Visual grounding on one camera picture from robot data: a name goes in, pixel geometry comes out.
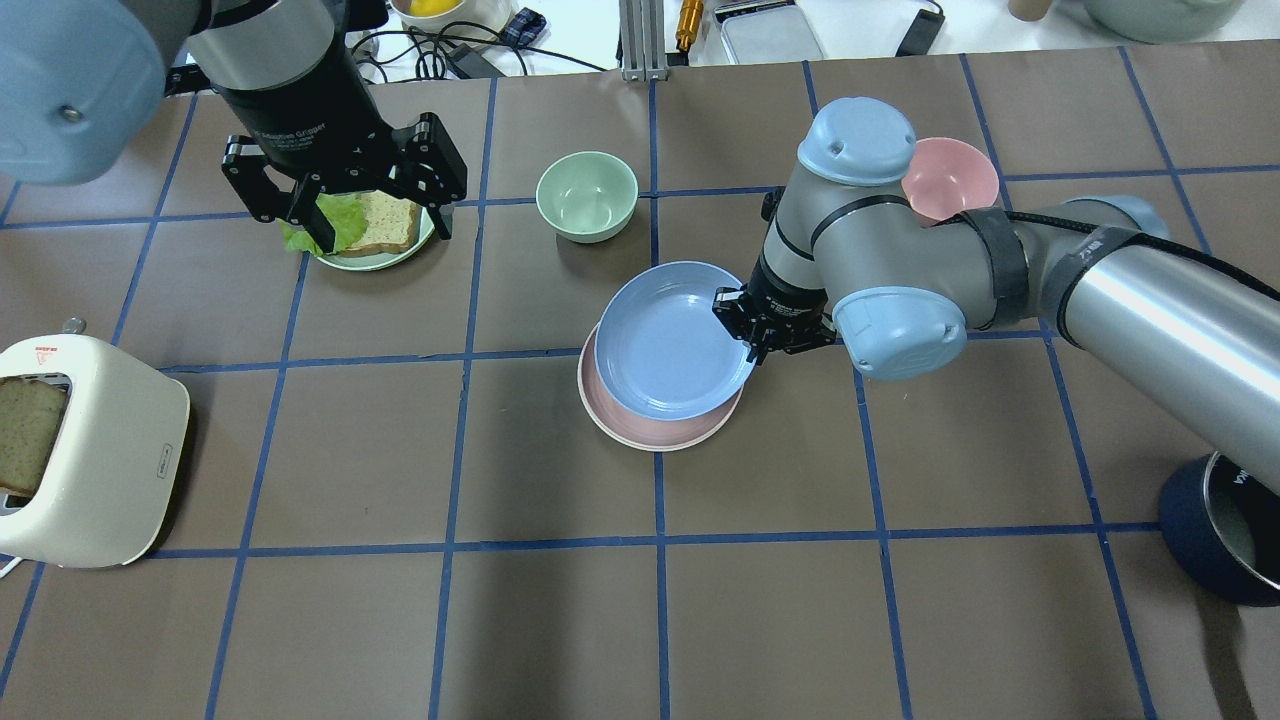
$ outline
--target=green bowl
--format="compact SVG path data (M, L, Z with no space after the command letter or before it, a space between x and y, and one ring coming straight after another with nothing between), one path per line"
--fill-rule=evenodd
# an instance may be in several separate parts
M626 163L594 150L552 163L538 181L535 200L556 232L573 242L600 242L626 227L640 186Z

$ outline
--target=light blue joint cap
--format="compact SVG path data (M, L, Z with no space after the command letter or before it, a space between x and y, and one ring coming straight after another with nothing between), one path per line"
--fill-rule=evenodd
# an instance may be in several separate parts
M918 287L873 287L846 295L832 319L858 372L905 380L956 359L969 334L950 299Z
M1129 219L1138 225L1138 229L1160 240L1172 240L1169 237L1169 225L1165 224L1164 218L1156 209L1151 206L1142 197L1135 195L1092 195L1085 197L1073 197L1068 202L1075 202L1078 200L1093 200L1096 202L1106 202L1107 205L1120 210Z
M168 65L120 3L36 5L0 0L0 173L87 182L155 114Z
M915 154L915 129L874 97L841 97L818 111L796 151L810 173L861 187L895 183Z

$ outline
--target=blue plate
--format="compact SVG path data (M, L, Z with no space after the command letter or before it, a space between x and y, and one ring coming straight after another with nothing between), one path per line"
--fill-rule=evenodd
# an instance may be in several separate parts
M613 296L595 338L604 388L627 410L687 420L719 407L755 366L712 313L716 290L741 287L707 263L680 261L640 273Z

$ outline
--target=yellow fruit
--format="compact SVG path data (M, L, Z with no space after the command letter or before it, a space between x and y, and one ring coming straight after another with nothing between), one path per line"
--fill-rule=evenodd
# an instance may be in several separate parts
M462 0L413 0L408 4L408 14L420 18L439 15L457 8Z

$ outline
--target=pink plate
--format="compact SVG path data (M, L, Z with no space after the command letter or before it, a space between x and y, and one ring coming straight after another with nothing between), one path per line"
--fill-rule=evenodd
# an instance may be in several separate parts
M586 414L604 430L604 434L636 450L671 452L703 442L728 421L739 398L742 397L742 388L710 413L687 420L650 420L618 405L604 389L600 373L595 369L598 328L599 325L591 328L591 334L586 336L586 345L582 346L582 354L577 357L577 393L582 398Z

